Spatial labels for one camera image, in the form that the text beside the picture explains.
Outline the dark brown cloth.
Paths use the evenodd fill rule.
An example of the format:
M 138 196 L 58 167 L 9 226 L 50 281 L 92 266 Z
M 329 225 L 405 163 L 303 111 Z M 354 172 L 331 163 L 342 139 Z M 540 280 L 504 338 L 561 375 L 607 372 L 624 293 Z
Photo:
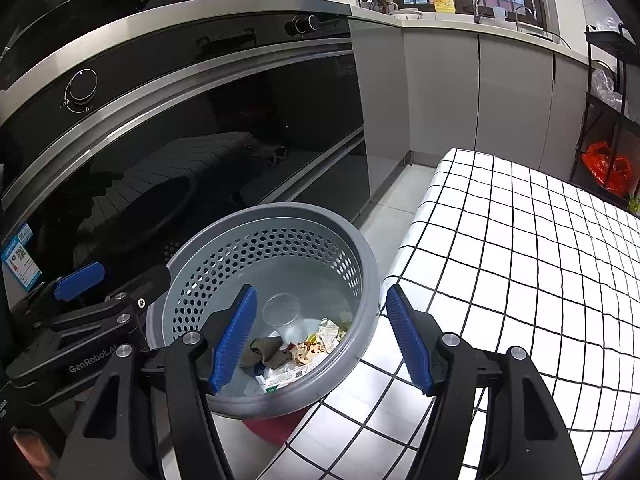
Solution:
M 280 336 L 258 337 L 247 344 L 240 357 L 241 368 L 258 367 L 275 370 L 290 362 L 291 352 L 283 347 L 284 342 Z

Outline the green white medicine box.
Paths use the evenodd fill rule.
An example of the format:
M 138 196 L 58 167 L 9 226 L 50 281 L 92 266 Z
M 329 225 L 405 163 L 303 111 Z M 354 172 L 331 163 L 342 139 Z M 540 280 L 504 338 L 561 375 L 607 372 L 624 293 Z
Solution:
M 292 382 L 296 382 L 317 367 L 317 364 L 308 363 L 298 365 L 294 361 L 287 362 L 274 370 L 265 370 L 261 375 L 255 377 L 260 388 L 265 392 L 273 392 L 282 389 Z

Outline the red white snack wrapper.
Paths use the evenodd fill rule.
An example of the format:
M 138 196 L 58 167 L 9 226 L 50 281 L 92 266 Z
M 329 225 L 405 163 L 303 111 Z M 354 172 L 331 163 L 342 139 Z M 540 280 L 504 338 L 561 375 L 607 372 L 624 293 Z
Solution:
M 326 345 L 316 334 L 297 344 L 289 344 L 288 353 L 298 366 L 320 362 L 329 355 Z

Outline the clear plastic cup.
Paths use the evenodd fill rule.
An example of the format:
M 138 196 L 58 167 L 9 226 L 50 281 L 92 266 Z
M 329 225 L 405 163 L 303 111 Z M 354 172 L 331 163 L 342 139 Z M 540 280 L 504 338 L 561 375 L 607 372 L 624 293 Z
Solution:
M 272 296 L 262 308 L 262 318 L 287 344 L 298 344 L 308 336 L 299 300 L 288 292 Z

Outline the checkered paper ball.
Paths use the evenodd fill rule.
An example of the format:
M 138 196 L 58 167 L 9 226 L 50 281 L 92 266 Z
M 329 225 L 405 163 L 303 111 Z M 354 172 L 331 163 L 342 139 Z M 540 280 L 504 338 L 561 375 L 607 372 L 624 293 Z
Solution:
M 322 318 L 317 330 L 308 338 L 309 350 L 313 354 L 331 353 L 341 342 L 346 330 L 329 318 Z

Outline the grey perforated trash basket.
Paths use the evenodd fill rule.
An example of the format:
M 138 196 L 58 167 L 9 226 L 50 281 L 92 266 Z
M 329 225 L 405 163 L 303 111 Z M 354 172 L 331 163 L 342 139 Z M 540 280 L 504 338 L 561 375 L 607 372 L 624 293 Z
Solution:
M 366 353 L 378 322 L 380 276 L 361 233 L 333 211 L 278 203 L 230 214 L 195 234 L 169 260 L 171 283 L 146 310 L 146 339 L 165 347 L 199 330 L 212 313 L 230 307 L 250 284 L 257 305 L 291 294 L 309 333 L 328 318 L 344 328 L 336 349 L 295 382 L 268 392 L 236 370 L 207 399 L 216 414 L 267 418 L 314 404 L 334 390 Z

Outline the grey kitchen cabinets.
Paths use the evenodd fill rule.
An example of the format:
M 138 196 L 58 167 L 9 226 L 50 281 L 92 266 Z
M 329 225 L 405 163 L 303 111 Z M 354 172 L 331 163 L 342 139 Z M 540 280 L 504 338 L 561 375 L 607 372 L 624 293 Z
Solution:
M 435 165 L 452 148 L 568 180 L 585 55 L 467 16 L 406 21 L 355 8 L 349 27 L 371 191 L 403 160 Z

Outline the blue energy label sticker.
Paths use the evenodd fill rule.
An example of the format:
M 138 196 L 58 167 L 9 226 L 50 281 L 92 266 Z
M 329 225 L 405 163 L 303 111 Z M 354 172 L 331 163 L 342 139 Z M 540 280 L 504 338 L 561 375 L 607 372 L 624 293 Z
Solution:
M 14 278 L 29 292 L 38 278 L 41 271 L 34 258 L 29 255 L 26 244 L 30 241 L 34 232 L 27 223 L 24 223 L 6 245 L 2 252 L 2 261 L 13 273 Z

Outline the black built-in oven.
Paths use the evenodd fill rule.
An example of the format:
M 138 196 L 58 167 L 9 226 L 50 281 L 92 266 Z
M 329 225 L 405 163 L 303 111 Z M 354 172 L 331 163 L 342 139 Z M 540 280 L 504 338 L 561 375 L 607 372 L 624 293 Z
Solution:
M 34 287 L 93 262 L 109 292 L 240 209 L 371 196 L 344 3 L 195 0 L 104 25 L 1 92 L 1 241 Z

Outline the white black grid tablecloth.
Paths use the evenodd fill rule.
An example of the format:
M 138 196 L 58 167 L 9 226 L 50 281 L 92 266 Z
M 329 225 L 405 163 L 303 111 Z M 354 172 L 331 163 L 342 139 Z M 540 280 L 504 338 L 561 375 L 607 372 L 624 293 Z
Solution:
M 639 422 L 639 221 L 574 185 L 451 150 L 383 280 L 477 349 L 521 347 L 553 396 L 582 476 Z M 386 315 L 350 375 L 314 405 L 267 479 L 401 479 L 433 400 L 410 382 Z

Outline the black metal shelf rack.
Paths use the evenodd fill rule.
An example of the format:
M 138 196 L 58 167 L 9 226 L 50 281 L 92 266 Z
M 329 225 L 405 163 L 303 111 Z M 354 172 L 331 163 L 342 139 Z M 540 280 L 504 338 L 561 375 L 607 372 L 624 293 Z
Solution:
M 575 145 L 575 156 L 570 183 L 598 196 L 601 200 L 622 209 L 628 209 L 639 198 L 639 115 L 631 111 L 629 71 L 639 67 L 639 47 L 627 37 L 627 29 L 618 24 L 601 30 L 588 25 L 585 30 L 588 51 L 588 81 L 582 124 Z M 605 104 L 591 93 L 591 76 L 600 68 L 614 81 L 614 88 L 623 96 L 620 112 Z M 605 141 L 613 155 L 628 158 L 634 170 L 634 180 L 626 198 L 621 198 L 601 186 L 582 163 L 582 154 L 590 144 Z

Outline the red plastic bag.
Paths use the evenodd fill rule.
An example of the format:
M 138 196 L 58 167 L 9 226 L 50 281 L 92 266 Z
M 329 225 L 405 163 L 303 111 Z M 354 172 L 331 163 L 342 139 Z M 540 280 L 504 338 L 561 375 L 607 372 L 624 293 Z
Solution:
M 594 142 L 580 154 L 582 163 L 601 186 L 621 198 L 626 198 L 634 180 L 634 170 L 627 157 L 613 155 L 605 141 Z

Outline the clear plastic bag on shelf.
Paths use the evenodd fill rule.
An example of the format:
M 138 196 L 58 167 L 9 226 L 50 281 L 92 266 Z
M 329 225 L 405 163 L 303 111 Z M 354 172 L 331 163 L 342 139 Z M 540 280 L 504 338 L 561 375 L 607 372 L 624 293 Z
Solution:
M 623 96 L 614 88 L 613 79 L 604 70 L 597 68 L 591 76 L 591 93 L 608 106 L 620 112 L 623 106 Z

